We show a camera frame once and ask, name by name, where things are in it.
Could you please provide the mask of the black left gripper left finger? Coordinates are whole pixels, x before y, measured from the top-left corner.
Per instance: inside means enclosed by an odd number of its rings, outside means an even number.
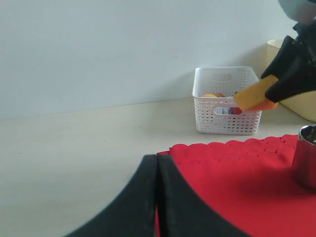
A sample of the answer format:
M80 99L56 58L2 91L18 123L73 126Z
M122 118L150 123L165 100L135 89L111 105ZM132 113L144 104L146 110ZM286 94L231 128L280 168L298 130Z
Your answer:
M118 196L69 237L152 237L155 228L155 155L145 155Z

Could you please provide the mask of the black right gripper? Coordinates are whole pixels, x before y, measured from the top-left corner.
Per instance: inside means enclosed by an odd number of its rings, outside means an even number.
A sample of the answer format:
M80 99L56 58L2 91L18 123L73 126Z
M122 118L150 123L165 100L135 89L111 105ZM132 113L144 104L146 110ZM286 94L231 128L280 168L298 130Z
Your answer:
M265 92L265 97L276 103L316 89L316 23L296 23L294 39L286 36L281 47L261 74L277 78Z

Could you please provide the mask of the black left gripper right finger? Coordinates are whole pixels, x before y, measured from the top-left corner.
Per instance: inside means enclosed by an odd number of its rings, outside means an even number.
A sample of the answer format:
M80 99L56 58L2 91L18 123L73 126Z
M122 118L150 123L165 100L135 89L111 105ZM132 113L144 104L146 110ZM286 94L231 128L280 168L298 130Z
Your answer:
M190 187L169 155L158 155L158 237L247 237Z

